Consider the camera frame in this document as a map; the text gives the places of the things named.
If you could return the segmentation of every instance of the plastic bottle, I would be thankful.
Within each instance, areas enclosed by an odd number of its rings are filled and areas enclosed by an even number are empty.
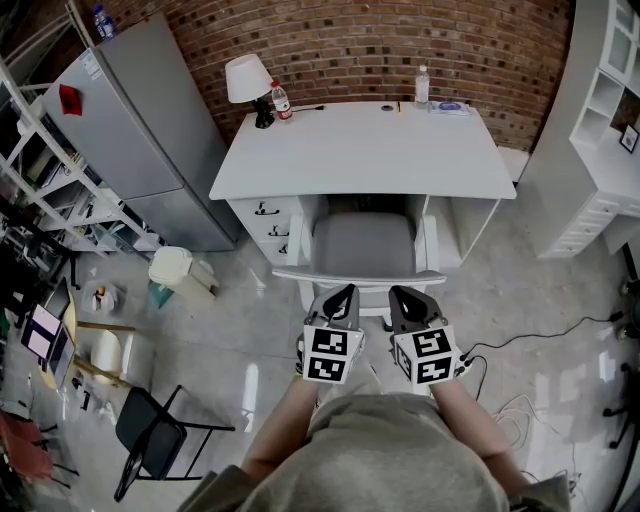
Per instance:
[[[278,118],[285,123],[290,123],[293,120],[293,112],[291,111],[291,103],[289,103],[287,93],[280,87],[280,82],[272,82],[271,88],[271,97],[278,112]]]
[[[427,108],[429,104],[429,73],[427,66],[420,66],[416,73],[416,107]]]
[[[93,9],[93,22],[103,41],[113,39],[116,36],[116,25],[113,23],[111,17],[107,16],[107,13],[104,12],[102,5],[98,5]]]

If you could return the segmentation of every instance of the refrigerator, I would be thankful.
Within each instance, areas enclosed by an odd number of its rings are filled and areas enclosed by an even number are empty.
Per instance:
[[[59,86],[82,114],[63,114]],[[43,98],[51,120],[89,167],[167,243],[234,248],[240,222],[209,190],[227,147],[169,25],[157,13],[87,49]]]

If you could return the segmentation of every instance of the white trash can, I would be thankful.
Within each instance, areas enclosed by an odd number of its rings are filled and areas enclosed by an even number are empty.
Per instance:
[[[213,304],[211,287],[218,286],[213,271],[194,261],[191,252],[181,247],[158,249],[149,267],[149,279],[200,306]]]

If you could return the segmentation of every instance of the desk drawer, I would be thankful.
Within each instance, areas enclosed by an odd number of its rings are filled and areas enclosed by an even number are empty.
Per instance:
[[[291,215],[302,211],[297,197],[242,199],[229,204],[256,242],[286,241]]]
[[[590,240],[568,240],[560,238],[551,246],[551,255],[557,257],[572,257],[584,249]]]
[[[267,218],[252,218],[250,222],[244,222],[256,242],[286,242],[289,238],[290,224],[291,216],[286,214],[270,215]]]
[[[594,219],[613,219],[621,210],[620,201],[617,198],[597,194],[587,206],[580,212],[581,217]]]
[[[272,265],[282,266],[287,264],[288,241],[264,242],[258,244],[258,246]]]
[[[236,215],[245,222],[254,218],[268,218],[274,215],[302,213],[297,197],[261,197],[256,199],[235,199],[229,201]]]
[[[598,236],[604,228],[609,224],[609,220],[606,219],[593,219],[589,217],[578,217],[573,224],[571,224],[560,238],[570,237],[579,238],[581,240],[592,240]]]

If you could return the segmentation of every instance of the red object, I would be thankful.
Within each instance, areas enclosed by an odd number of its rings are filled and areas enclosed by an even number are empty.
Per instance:
[[[82,102],[80,101],[80,92],[68,85],[60,86],[60,105],[63,114],[72,114],[74,116],[82,116]]]
[[[35,423],[18,421],[0,411],[0,437],[16,473],[29,480],[51,478],[51,455],[33,444],[43,439]]]

